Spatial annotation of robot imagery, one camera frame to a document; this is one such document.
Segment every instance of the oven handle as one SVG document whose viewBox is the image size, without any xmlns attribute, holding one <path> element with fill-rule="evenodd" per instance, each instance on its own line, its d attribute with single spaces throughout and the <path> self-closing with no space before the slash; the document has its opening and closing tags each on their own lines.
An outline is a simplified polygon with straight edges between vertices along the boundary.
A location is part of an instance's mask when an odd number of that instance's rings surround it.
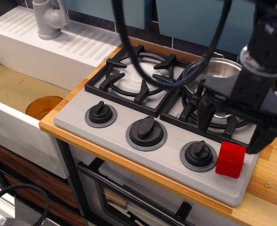
<svg viewBox="0 0 277 226">
<path fill-rule="evenodd" d="M 99 172 L 96 172 L 103 163 L 104 163 L 104 161 L 99 158 L 95 158 L 89 166 L 85 165 L 83 162 L 79 162 L 77 164 L 77 170 L 84 173 L 88 177 L 92 178 L 94 181 L 98 182 L 99 184 L 111 189 L 112 191 L 116 192 L 117 194 L 121 195 L 122 197 L 128 199 L 132 203 L 144 208 L 145 210 L 149 211 L 150 213 L 165 220 L 167 223 L 170 223 L 174 226 L 194 226 L 194 224 L 191 224 L 191 223 L 188 225 L 184 222 L 182 223 L 182 222 L 177 221 L 176 219 L 174 219 L 174 216 L 163 212 L 158 207 L 152 205 L 151 203 L 148 203 L 141 197 L 136 196 L 131 191 L 125 189 L 123 186 L 115 183 L 114 181 L 110 180 L 109 178 L 100 174 Z M 188 211 L 184 214 L 184 217 L 180 217 L 180 218 L 179 218 L 179 216 L 176 216 L 176 217 L 178 217 L 178 219 L 183 219 L 183 221 L 184 221 L 185 218 L 188 216 L 189 211 L 190 211 L 190 209 L 188 209 Z"/>
</svg>

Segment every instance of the stove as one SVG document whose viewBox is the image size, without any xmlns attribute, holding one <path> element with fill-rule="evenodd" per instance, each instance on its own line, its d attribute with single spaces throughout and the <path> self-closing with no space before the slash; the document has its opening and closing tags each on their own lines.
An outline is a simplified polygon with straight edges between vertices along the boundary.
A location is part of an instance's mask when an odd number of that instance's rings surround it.
<svg viewBox="0 0 277 226">
<path fill-rule="evenodd" d="M 157 80 L 178 80 L 189 65 L 175 55 L 159 55 L 143 46 L 135 52 L 143 70 Z M 215 165 L 221 142 L 248 146 L 255 125 L 216 113 L 209 130 L 200 133 L 194 117 L 197 109 L 188 106 L 185 92 L 185 88 L 163 90 L 145 82 L 122 49 L 57 114 L 54 123 L 229 205 L 239 205 L 258 154 L 245 154 L 239 178 L 215 173 Z"/>
</svg>

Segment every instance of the oven window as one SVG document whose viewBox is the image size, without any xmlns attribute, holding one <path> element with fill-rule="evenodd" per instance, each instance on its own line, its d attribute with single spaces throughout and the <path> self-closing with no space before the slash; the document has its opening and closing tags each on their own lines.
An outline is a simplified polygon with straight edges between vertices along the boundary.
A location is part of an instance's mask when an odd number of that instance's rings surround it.
<svg viewBox="0 0 277 226">
<path fill-rule="evenodd" d="M 114 191 L 98 184 L 103 210 L 115 216 L 123 225 L 129 226 L 169 226 L 168 223 L 135 205 Z"/>
</svg>

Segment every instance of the black burner grate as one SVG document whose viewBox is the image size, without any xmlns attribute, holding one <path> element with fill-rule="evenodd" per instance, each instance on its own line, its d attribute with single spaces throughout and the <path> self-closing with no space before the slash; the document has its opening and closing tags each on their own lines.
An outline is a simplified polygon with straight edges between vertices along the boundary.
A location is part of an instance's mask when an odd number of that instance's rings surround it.
<svg viewBox="0 0 277 226">
<path fill-rule="evenodd" d="M 168 76 L 158 74 L 153 75 L 153 78 L 158 81 L 175 81 L 174 67 L 178 66 L 184 69 L 188 65 L 186 62 L 177 60 L 176 55 L 173 54 L 170 56 L 160 55 L 145 50 L 141 45 L 133 48 L 135 49 L 137 57 L 146 57 L 158 61 L 159 63 L 154 66 L 155 70 L 168 70 Z M 125 73 L 113 73 L 113 71 L 114 69 L 126 68 L 127 65 L 121 61 L 127 58 L 129 58 L 127 52 L 122 49 L 112 59 L 108 59 L 106 65 L 89 82 L 85 84 L 85 91 L 116 102 L 123 106 L 130 107 L 142 113 L 158 117 L 165 104 L 171 97 L 172 93 L 175 92 L 175 89 L 165 89 L 166 94 L 161 98 L 159 104 L 154 108 L 147 106 L 144 101 L 147 97 L 153 96 L 163 91 L 162 88 L 157 88 L 150 91 L 146 81 L 142 80 L 141 90 L 138 93 L 128 92 L 120 89 L 115 85 L 115 83 L 127 75 Z"/>
<path fill-rule="evenodd" d="M 245 147 L 248 147 L 248 144 L 245 144 L 241 141 L 233 139 L 232 133 L 236 128 L 243 127 L 249 122 L 247 121 L 240 121 L 238 122 L 237 118 L 235 116 L 231 116 L 227 119 L 227 124 L 212 124 L 211 128 L 208 129 L 205 133 L 202 133 L 198 129 L 198 122 L 197 117 L 194 115 L 194 111 L 197 110 L 197 108 L 192 105 L 191 103 L 187 103 L 186 100 L 184 100 L 185 106 L 183 111 L 179 114 L 179 117 L 173 116 L 171 113 L 171 109 L 173 108 L 174 104 L 177 102 L 179 98 L 182 99 L 182 97 L 186 96 L 183 94 L 185 92 L 185 88 L 178 89 L 176 92 L 174 92 L 173 96 L 170 98 L 169 102 L 167 103 L 166 107 L 160 114 L 160 119 L 163 121 L 166 121 L 168 123 L 171 123 L 175 126 L 178 126 L 180 128 L 183 128 L 185 130 L 191 131 L 193 133 L 199 134 L 203 137 L 206 137 L 208 139 L 214 140 L 216 142 L 231 142 L 238 145 L 243 145 Z"/>
</svg>

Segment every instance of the black cable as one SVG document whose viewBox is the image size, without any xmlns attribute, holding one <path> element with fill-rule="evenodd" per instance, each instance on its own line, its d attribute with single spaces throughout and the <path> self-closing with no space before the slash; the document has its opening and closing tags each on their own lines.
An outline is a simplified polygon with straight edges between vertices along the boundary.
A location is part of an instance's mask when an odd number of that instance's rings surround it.
<svg viewBox="0 0 277 226">
<path fill-rule="evenodd" d="M 13 191 L 15 189 L 20 189 L 20 188 L 32 189 L 32 190 L 35 190 L 35 191 L 39 192 L 41 195 L 43 195 L 43 197 L 45 199 L 45 209 L 44 209 L 44 212 L 42 213 L 41 217 L 39 218 L 39 220 L 33 225 L 33 226 L 40 226 L 42 224 L 43 220 L 45 219 L 45 217 L 47 216 L 48 211 L 49 211 L 48 196 L 45 193 L 45 191 L 43 191 L 41 188 L 39 188 L 35 185 L 30 185 L 30 184 L 11 185 L 9 187 L 6 187 L 6 188 L 0 190 L 0 197 L 3 196 L 7 192 Z"/>
<path fill-rule="evenodd" d="M 213 55 L 214 50 L 216 49 L 219 39 L 221 37 L 223 28 L 225 26 L 226 23 L 226 19 L 228 16 L 228 13 L 230 11 L 231 8 L 231 4 L 232 4 L 232 0 L 224 0 L 224 5 L 223 5 L 223 9 L 222 9 L 222 15 L 221 18 L 219 20 L 219 24 L 218 27 L 215 31 L 212 43 L 210 45 L 210 48 L 208 49 L 205 58 L 203 59 L 203 61 L 201 62 L 201 64 L 196 67 L 194 70 L 192 70 L 191 73 L 189 73 L 188 75 L 186 75 L 183 79 L 179 80 L 179 81 L 175 81 L 175 82 L 159 82 L 156 81 L 154 79 L 152 79 L 150 76 L 148 76 L 144 70 L 140 67 L 139 63 L 138 63 L 138 59 L 136 58 L 134 51 L 131 47 L 131 43 L 130 40 L 128 38 L 128 34 L 127 34 L 127 29 L 125 26 L 125 19 L 124 19 L 124 11 L 123 11 L 123 1 L 122 0 L 112 0 L 112 6 L 113 6 L 113 13 L 114 13 L 114 17 L 115 17 L 115 21 L 116 21 L 116 27 L 117 30 L 120 34 L 120 38 L 124 44 L 124 47 L 126 49 L 126 51 L 129 54 L 129 57 L 131 58 L 132 64 L 134 65 L 135 69 L 138 71 L 138 73 L 150 84 L 155 85 L 157 87 L 164 87 L 164 88 L 176 88 L 176 87 L 180 87 L 183 84 L 187 84 L 191 81 L 193 81 L 194 79 L 196 79 L 196 77 L 201 74 L 201 72 L 207 67 L 208 62 L 210 60 L 210 58 Z"/>
</svg>

